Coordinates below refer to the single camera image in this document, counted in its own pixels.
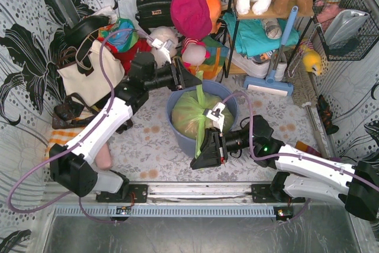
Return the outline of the green trash bag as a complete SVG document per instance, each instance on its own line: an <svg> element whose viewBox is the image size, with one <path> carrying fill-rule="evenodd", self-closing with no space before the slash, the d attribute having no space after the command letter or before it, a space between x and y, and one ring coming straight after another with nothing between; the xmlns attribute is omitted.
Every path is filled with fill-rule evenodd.
<svg viewBox="0 0 379 253"><path fill-rule="evenodd" d="M204 115L205 110L211 110L231 93L224 85L204 79L201 85L175 91L169 97L166 116L179 148L187 156L198 156L205 129L213 127L213 121Z"/></svg>

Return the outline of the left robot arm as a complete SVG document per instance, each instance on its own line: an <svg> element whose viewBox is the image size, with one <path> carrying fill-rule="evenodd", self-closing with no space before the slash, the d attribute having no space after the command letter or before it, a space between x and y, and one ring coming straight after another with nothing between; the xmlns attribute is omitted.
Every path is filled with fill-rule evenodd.
<svg viewBox="0 0 379 253"><path fill-rule="evenodd" d="M148 100L149 91L167 87L171 91L196 87L201 79L189 72L180 60L155 66L151 53L138 53L129 73L114 89L104 108L64 146L55 144L49 152L58 158L50 161L50 177L78 197L96 192L100 203L125 202L133 198L129 179L94 165L96 155L113 133Z"/></svg>

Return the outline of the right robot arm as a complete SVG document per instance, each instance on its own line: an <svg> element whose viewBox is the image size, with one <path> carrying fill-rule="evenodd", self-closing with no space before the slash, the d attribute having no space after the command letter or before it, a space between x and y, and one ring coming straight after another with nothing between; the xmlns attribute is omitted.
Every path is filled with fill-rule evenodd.
<svg viewBox="0 0 379 253"><path fill-rule="evenodd" d="M190 167L217 167L227 162L229 153L251 148L257 164L277 170L269 186L274 200L323 200L340 204L360 219L377 218L378 174L371 164L340 163L302 152L274 139L273 129L261 115L254 115L252 121L226 134L214 127L206 129L200 153Z"/></svg>

